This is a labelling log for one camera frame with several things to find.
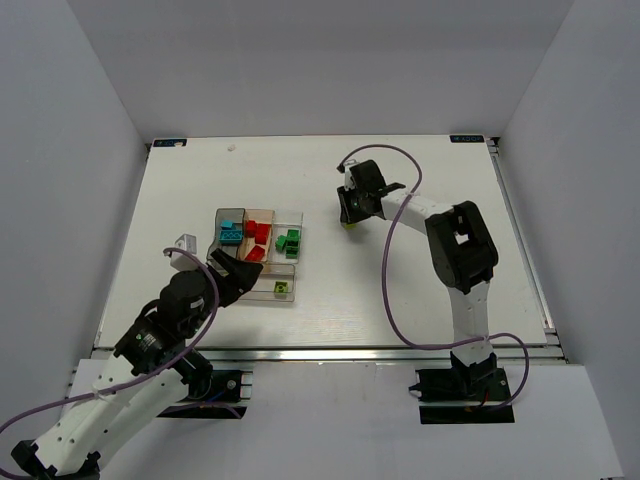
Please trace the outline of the long cyan lego brick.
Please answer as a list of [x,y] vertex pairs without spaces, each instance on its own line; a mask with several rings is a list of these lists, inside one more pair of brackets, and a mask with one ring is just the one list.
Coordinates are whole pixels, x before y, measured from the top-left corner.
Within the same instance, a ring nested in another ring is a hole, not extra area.
[[223,231],[221,229],[218,236],[218,240],[221,245],[231,245],[231,246],[240,245],[243,239],[244,239],[244,233],[241,229],[236,229],[232,231]]

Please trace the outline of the long green lego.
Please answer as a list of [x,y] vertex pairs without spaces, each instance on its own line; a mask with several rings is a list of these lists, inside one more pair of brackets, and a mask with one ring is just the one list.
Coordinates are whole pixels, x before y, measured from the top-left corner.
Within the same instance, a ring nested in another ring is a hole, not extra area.
[[287,259],[297,259],[299,257],[300,243],[298,240],[287,240],[284,248]]

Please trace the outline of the small red lego brick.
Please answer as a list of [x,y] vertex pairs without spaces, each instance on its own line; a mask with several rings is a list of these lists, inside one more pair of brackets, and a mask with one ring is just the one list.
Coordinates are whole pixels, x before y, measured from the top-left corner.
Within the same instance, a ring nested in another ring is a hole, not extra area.
[[248,238],[253,238],[257,232],[257,222],[254,220],[247,220],[244,226],[244,234]]

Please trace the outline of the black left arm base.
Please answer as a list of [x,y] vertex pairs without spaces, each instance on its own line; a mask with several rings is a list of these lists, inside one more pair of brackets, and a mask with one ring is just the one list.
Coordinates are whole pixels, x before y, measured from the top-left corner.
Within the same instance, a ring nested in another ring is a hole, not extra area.
[[253,372],[244,368],[216,366],[192,350],[173,369],[184,374],[188,391],[177,404],[166,408],[160,418],[240,420],[251,398]]

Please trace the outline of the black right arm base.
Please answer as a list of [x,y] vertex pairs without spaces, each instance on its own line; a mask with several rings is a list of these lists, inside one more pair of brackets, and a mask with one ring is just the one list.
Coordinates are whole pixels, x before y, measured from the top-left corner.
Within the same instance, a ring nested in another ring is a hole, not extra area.
[[511,391],[506,372],[489,356],[470,365],[455,354],[448,368],[424,368],[416,372],[416,383],[408,388],[419,401],[423,425],[513,424],[513,407],[507,403]]

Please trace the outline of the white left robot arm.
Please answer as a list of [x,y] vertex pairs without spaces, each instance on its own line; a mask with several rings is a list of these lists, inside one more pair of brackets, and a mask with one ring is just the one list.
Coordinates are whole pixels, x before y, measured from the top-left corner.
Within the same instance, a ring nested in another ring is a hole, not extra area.
[[147,303],[117,342],[91,391],[66,400],[68,410],[44,434],[11,452],[23,479],[97,479],[114,454],[156,416],[198,408],[230,409],[239,382],[214,372],[196,351],[219,308],[256,284],[263,267],[221,249],[202,263],[178,247],[164,251],[187,261]]

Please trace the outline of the small cyan lego brick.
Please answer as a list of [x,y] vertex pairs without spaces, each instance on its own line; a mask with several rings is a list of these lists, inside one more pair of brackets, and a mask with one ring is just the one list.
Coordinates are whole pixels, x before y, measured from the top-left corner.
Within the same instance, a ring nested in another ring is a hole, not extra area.
[[220,228],[223,231],[232,231],[237,229],[236,224],[231,220],[222,220],[220,222]]

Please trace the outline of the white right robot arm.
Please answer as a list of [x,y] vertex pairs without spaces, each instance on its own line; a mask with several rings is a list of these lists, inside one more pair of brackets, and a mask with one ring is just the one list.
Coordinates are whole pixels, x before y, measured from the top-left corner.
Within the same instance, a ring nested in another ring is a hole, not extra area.
[[449,293],[452,365],[469,374],[494,370],[487,301],[499,256],[476,203],[439,203],[401,183],[388,183],[373,160],[348,159],[337,170],[344,175],[337,189],[342,224],[378,217],[390,221],[391,230],[401,224],[426,237],[435,274]]

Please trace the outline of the small green lego brick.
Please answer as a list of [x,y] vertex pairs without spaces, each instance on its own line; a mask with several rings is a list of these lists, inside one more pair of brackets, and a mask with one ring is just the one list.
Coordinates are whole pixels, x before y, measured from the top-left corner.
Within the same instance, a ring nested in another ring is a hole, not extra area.
[[290,241],[298,241],[300,239],[300,231],[297,229],[289,229],[286,237]]

